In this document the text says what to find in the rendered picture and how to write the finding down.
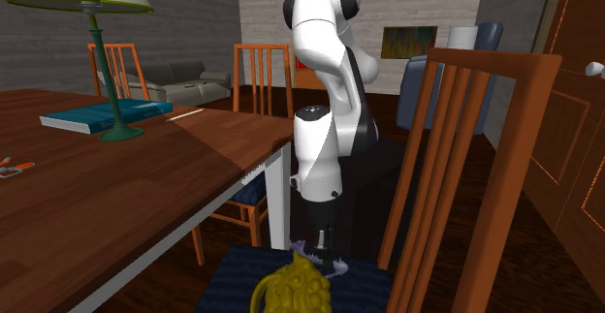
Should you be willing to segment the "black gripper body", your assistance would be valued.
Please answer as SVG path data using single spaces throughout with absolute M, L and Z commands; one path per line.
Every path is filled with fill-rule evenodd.
M 308 219 L 313 227 L 313 237 L 318 241 L 319 233 L 325 232 L 325 241 L 334 244 L 334 220 L 338 213 L 338 200 L 317 203 L 306 201 Z

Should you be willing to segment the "yellow bumpy jug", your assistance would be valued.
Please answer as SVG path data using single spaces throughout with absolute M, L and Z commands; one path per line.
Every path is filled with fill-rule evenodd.
M 255 287 L 249 313 L 333 313 L 331 284 L 298 252 L 293 262 L 265 276 Z

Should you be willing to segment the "dark robot stand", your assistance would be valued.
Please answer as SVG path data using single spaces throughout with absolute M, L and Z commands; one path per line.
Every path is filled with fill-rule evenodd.
M 334 221 L 337 256 L 377 259 L 405 144 L 403 137 L 382 137 L 370 152 L 339 159 L 343 193 Z

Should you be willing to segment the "pale pencil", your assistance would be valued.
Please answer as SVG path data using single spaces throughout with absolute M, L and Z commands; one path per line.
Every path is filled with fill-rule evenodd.
M 197 114 L 197 113 L 203 112 L 204 110 L 205 110 L 205 109 L 191 110 L 191 111 L 188 111 L 188 112 L 186 112 L 186 113 L 179 114 L 179 115 L 176 115 L 176 116 L 173 116 L 173 117 L 167 118 L 167 120 L 166 120 L 166 121 L 167 121 L 167 122 L 176 121 L 176 120 L 178 120 L 178 119 L 185 118 L 185 117 L 188 117 L 188 116 L 191 116 L 191 115 L 194 115 L 194 114 Z

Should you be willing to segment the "wooden chair with blue cushion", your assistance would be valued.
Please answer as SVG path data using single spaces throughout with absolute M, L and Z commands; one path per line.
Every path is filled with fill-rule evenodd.
M 239 111 L 240 92 L 239 92 L 239 56 L 242 50 L 249 51 L 250 72 L 252 80 L 252 106 L 254 113 L 273 116 L 272 106 L 272 53 L 275 50 L 282 52 L 285 96 L 287 117 L 293 118 L 294 105 L 292 94 L 292 78 L 290 52 L 287 44 L 234 44 L 234 71 L 233 71 L 233 111 Z M 253 246 L 260 246 L 261 225 L 268 217 L 267 196 L 263 196 L 257 203 L 248 204 L 233 200 L 227 201 L 227 204 L 239 208 L 240 218 L 211 213 L 212 218 L 231 222 L 243 226 L 250 231 L 251 243 Z
M 434 48 L 429 52 L 375 264 L 350 261 L 328 279 L 333 313 L 420 313 L 491 75 L 517 85 L 451 313 L 484 313 L 561 59 L 552 54 Z M 430 129 L 425 120 L 444 64 Z M 293 251 L 233 246 L 194 313 L 249 313 L 257 284 Z

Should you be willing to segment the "grey sofa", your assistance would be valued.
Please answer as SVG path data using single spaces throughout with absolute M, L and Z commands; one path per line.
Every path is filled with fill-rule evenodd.
M 209 72 L 202 60 L 142 65 L 149 100 L 197 107 L 231 96 L 231 76 Z

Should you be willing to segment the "brown wooden table white legs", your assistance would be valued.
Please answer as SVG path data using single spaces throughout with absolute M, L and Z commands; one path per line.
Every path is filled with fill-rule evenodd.
M 89 95 L 0 92 L 0 313 L 95 310 L 263 172 L 271 245 L 290 243 L 290 119 L 227 110 L 141 122 L 127 141 L 45 127 Z

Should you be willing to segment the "white cylinder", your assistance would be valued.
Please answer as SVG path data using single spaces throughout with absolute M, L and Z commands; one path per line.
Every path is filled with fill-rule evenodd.
M 477 26 L 452 26 L 449 31 L 447 48 L 474 49 L 477 34 Z

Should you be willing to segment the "blue book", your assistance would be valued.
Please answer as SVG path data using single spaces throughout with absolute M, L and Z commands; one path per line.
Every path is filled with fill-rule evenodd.
M 171 112 L 173 105 L 166 102 L 121 99 L 118 106 L 126 124 Z M 109 130 L 114 125 L 114 115 L 110 103 L 63 110 L 40 116 L 43 126 L 84 134 L 96 134 Z

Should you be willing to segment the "brown wooden door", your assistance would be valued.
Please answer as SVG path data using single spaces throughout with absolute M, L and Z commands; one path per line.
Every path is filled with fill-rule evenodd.
M 605 302 L 605 0 L 550 0 L 541 39 L 562 58 L 524 191 Z

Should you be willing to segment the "orange wooden chair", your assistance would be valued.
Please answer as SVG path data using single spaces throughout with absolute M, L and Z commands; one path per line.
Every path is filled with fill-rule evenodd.
M 95 58 L 95 48 L 94 44 L 88 44 L 87 50 L 89 54 L 89 62 L 91 69 L 91 76 L 93 77 L 93 89 L 94 94 L 96 96 L 101 95 L 101 87 L 99 83 L 98 76 L 98 68 Z M 140 63 L 140 58 L 138 56 L 138 52 L 136 46 L 134 44 L 104 44 L 104 50 L 106 53 L 107 63 L 110 67 L 110 76 L 112 80 L 117 82 L 117 94 L 122 98 L 132 98 L 131 87 L 128 81 L 126 67 L 125 67 L 125 59 L 123 50 L 125 48 L 129 48 L 132 52 L 136 71 L 138 73 L 139 78 L 139 86 L 141 87 L 143 98 L 146 101 L 149 101 L 149 93 L 146 86 L 146 82 L 143 76 L 143 69 Z

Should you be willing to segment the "orange white scissors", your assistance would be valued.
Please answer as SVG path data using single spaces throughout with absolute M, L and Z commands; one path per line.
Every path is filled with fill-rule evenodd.
M 0 178 L 8 178 L 20 174 L 21 172 L 34 166 L 33 162 L 22 163 L 16 166 L 10 166 L 10 163 L 10 157 L 6 157 L 0 161 Z

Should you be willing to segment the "dark green wall picture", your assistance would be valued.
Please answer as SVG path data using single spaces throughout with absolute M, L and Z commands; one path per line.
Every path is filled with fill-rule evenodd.
M 409 59 L 426 55 L 435 45 L 436 34 L 436 26 L 385 27 L 381 58 Z

